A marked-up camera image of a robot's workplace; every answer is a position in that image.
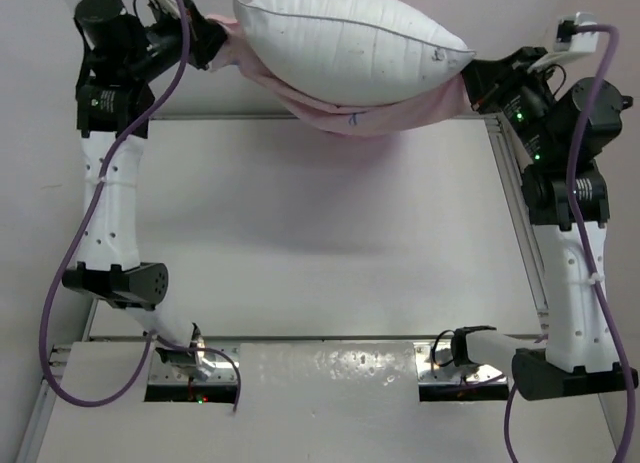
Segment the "pink princess pillowcase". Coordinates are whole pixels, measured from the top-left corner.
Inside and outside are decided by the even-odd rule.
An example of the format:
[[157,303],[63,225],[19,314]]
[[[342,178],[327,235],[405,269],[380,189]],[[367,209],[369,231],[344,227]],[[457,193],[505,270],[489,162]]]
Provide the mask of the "pink princess pillowcase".
[[322,131],[373,137],[468,112],[465,42],[399,0],[234,0],[212,14],[234,66]]

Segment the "white pillow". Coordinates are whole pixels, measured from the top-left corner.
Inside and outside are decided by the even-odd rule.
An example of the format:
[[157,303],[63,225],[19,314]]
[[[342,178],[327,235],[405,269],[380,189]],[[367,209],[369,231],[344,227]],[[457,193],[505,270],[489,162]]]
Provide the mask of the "white pillow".
[[271,73],[340,106],[413,98],[475,57],[461,38],[398,0],[236,0],[233,11]]

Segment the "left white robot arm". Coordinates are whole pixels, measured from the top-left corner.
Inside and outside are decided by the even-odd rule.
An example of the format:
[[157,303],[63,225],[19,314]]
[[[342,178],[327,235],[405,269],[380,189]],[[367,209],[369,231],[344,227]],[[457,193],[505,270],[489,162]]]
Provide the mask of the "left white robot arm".
[[139,166],[152,115],[167,100],[150,84],[171,68],[206,70],[226,41],[191,0],[150,0],[145,25],[122,0],[81,0],[74,23],[83,42],[76,128],[85,164],[85,215],[61,278],[67,289],[106,302],[156,336],[163,361],[210,371],[198,326],[170,310],[163,263],[140,259],[136,237]]

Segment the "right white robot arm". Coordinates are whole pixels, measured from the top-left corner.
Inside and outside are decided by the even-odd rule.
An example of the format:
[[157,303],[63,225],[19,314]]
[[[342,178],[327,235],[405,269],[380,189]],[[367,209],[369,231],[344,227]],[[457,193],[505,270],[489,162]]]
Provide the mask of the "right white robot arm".
[[462,327],[451,340],[452,362],[493,366],[529,401],[638,385],[637,371],[619,360],[598,300],[610,211],[595,162],[620,134],[633,100],[592,77],[556,97],[548,70],[538,66],[544,54],[525,47],[497,61],[476,60],[462,73],[473,109],[503,115],[531,160],[521,191],[542,262],[547,342],[530,344],[491,326]]

